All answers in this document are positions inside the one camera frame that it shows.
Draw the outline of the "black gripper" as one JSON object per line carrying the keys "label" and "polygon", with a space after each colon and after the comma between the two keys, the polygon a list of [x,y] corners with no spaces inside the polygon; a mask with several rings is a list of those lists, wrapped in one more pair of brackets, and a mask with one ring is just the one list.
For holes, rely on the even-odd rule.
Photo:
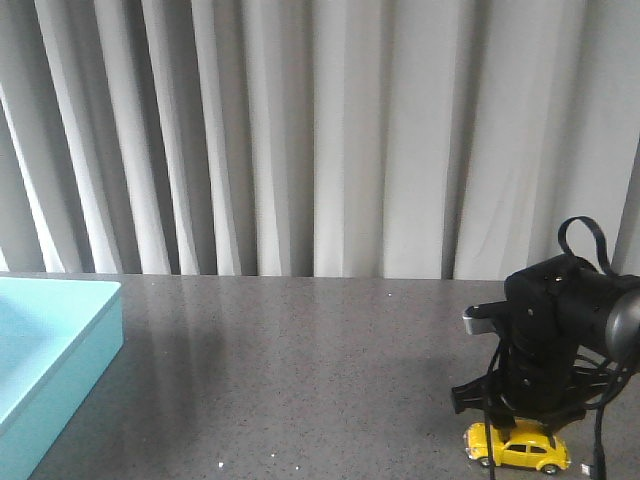
{"label": "black gripper", "polygon": [[504,292],[509,317],[487,373],[452,388],[452,403],[484,411],[501,441],[522,417],[554,443],[563,425],[611,400],[611,267],[562,254],[511,274]]}

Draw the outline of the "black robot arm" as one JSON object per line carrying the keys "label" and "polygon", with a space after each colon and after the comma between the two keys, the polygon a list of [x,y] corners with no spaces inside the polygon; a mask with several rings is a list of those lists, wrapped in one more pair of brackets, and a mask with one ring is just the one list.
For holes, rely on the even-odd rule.
{"label": "black robot arm", "polygon": [[472,335],[495,333],[498,365],[452,389],[456,413],[485,411],[499,429],[518,418],[549,433],[585,417],[590,400],[622,378],[577,365],[586,348],[631,373],[639,359],[639,279],[599,273],[581,257],[556,256],[511,274],[505,300],[469,307]]}

